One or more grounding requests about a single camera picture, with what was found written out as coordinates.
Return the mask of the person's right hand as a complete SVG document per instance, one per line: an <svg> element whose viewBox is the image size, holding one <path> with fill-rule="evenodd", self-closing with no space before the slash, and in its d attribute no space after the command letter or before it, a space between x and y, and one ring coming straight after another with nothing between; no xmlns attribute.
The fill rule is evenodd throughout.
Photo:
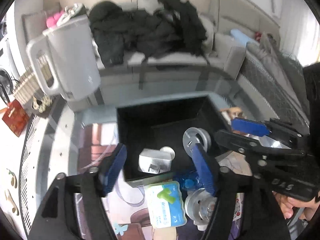
<svg viewBox="0 0 320 240"><path fill-rule="evenodd" d="M272 192L276 201L278 202L280 209L285 219L290 219L293 216L293 208L304 208L303 213L300 215L301 220L310 221L319 207L319 202L315 201L315 198L309 202L303 202L285 195Z"/></svg>

